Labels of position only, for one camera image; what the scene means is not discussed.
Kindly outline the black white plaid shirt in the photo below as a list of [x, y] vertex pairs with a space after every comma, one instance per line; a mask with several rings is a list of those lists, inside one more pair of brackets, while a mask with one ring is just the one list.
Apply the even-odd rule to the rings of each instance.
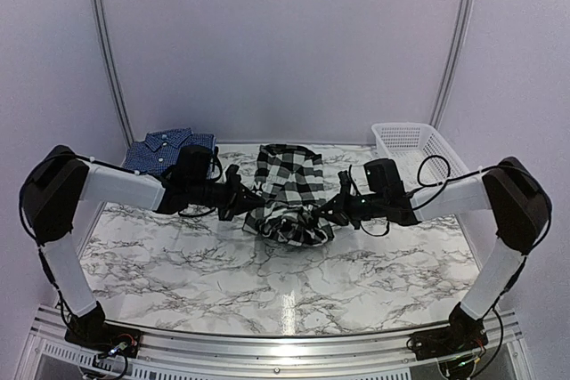
[[300, 145], [262, 145], [252, 190], [265, 204], [246, 214], [245, 232], [295, 247], [334, 239], [330, 223], [317, 215], [327, 202], [320, 154]]

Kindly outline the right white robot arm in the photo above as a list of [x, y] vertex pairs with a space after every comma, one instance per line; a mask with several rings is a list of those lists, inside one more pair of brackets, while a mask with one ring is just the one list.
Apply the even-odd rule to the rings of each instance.
[[441, 343], [458, 352], [482, 328], [484, 317], [510, 291], [527, 257], [550, 230], [550, 197], [517, 158], [438, 183], [406, 190], [396, 163], [381, 158], [363, 167], [369, 193], [356, 191], [350, 172], [339, 173], [340, 191], [316, 210], [318, 218], [336, 225], [360, 228], [362, 222], [384, 218], [400, 226], [470, 211], [489, 211], [496, 225], [496, 241], [473, 286], [449, 316]]

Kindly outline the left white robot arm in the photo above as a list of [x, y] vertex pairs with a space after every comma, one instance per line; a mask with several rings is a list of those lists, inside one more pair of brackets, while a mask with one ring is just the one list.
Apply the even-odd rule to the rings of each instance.
[[264, 205], [231, 165], [220, 177], [208, 177], [216, 156], [200, 146], [181, 150], [161, 174], [127, 170], [80, 156], [58, 145], [28, 175], [20, 188], [19, 215], [35, 241], [45, 276], [57, 292], [68, 331], [94, 349], [106, 348], [112, 329], [94, 297], [71, 237], [78, 205], [110, 202], [171, 215], [188, 206], [204, 206], [221, 221]]

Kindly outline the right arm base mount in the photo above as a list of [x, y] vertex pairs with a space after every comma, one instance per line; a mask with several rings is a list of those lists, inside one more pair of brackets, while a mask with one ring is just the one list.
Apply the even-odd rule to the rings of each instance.
[[482, 350], [486, 345], [488, 345], [488, 338], [484, 328], [478, 328], [474, 333], [466, 336], [456, 336], [452, 333], [451, 327], [414, 332], [406, 343], [406, 347], [414, 353], [417, 360], [441, 358], [476, 349]]

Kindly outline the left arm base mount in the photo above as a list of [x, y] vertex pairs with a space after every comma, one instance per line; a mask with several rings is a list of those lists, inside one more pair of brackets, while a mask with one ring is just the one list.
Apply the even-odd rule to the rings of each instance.
[[104, 357], [122, 355], [134, 358], [140, 348], [142, 331], [130, 327], [104, 324], [101, 331], [95, 331], [90, 336], [78, 336], [68, 329], [64, 339], [68, 343], [98, 351]]

